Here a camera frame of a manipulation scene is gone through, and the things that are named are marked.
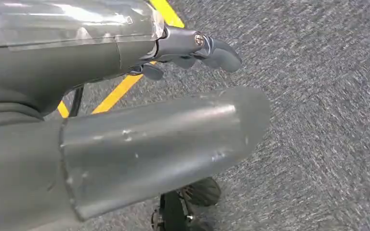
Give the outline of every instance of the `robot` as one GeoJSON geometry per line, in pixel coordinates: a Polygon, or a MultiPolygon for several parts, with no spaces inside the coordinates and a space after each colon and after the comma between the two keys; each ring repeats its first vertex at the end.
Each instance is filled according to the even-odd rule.
{"type": "Polygon", "coordinates": [[[151,62],[197,61],[241,67],[228,44],[167,26],[142,0],[0,0],[0,231],[56,230],[158,195],[154,230],[207,230],[190,204],[216,204],[209,177],[254,152],[270,120],[260,90],[90,116],[76,116],[76,97],[76,117],[44,120],[85,83],[158,80],[163,71],[151,62]]]}

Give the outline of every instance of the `black cable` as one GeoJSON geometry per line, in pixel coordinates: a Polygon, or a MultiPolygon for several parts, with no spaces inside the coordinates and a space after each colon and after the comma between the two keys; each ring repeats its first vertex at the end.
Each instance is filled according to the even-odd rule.
{"type": "Polygon", "coordinates": [[[74,98],[73,98],[73,103],[71,105],[69,117],[76,117],[77,114],[79,113],[79,109],[81,106],[81,99],[83,98],[83,91],[84,91],[84,85],[81,87],[77,88],[74,91],[74,98]]]}

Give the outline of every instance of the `transparent plastic cover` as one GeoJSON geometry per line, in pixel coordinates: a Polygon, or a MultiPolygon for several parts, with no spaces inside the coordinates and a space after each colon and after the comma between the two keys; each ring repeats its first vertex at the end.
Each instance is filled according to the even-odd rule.
{"type": "Polygon", "coordinates": [[[163,28],[143,0],[0,0],[0,47],[151,41],[163,28]]]}

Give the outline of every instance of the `yellow floor line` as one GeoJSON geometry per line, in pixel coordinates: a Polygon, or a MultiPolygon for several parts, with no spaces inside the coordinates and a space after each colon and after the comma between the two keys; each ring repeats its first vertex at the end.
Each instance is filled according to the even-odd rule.
{"type": "Polygon", "coordinates": [[[57,110],[63,118],[69,117],[69,111],[63,101],[60,101],[59,106],[57,106],[57,110]]]}
{"type": "MultiPolygon", "coordinates": [[[[168,25],[176,27],[185,26],[166,0],[150,1],[155,9],[162,14],[162,17],[164,17],[164,20],[168,25]]],[[[124,96],[124,94],[141,79],[142,76],[143,75],[126,76],[125,79],[96,107],[92,114],[110,110],[124,96]]],[[[60,103],[58,109],[63,118],[65,118],[64,115],[68,116],[69,113],[63,102],[60,103]]]]}
{"type": "Polygon", "coordinates": [[[110,110],[118,100],[138,81],[143,75],[126,76],[125,79],[101,102],[92,114],[106,112],[110,110]]]}
{"type": "Polygon", "coordinates": [[[182,20],[175,13],[167,0],[150,0],[151,4],[164,17],[165,22],[170,26],[185,27],[182,20]]]}

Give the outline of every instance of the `wheel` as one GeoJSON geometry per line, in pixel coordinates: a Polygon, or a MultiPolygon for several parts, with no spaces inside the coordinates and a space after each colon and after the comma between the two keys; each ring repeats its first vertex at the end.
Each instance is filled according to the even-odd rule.
{"type": "Polygon", "coordinates": [[[212,206],[218,203],[221,189],[212,177],[208,177],[183,187],[185,200],[197,206],[212,206]]]}
{"type": "Polygon", "coordinates": [[[191,222],[188,226],[189,231],[213,231],[213,228],[205,222],[191,222]]]}
{"type": "Polygon", "coordinates": [[[151,227],[153,231],[165,231],[164,221],[162,220],[162,217],[159,214],[158,210],[154,210],[151,215],[151,227]]]}

